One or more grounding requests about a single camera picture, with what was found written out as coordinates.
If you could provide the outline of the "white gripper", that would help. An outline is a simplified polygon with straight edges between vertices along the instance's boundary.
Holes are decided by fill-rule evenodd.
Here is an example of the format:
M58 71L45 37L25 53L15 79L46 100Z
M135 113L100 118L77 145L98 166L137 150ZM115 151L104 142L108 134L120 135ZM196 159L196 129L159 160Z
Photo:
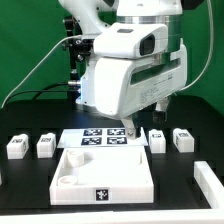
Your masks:
M96 109L105 117L122 119L125 135L132 140L137 138L137 131L133 119L127 116L158 101L153 121L164 123L170 103L164 97L186 84L187 49L183 43L178 51L171 53L167 63L154 65L154 62L153 57L100 58L95 67Z

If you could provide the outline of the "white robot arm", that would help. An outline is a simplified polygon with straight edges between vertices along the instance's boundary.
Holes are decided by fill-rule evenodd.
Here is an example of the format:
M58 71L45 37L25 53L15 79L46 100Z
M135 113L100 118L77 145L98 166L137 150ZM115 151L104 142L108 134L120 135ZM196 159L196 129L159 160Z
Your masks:
M74 45L87 59L77 103L120 120L126 136L138 138L137 113L152 104L164 113L186 84L181 0L58 1L80 26Z

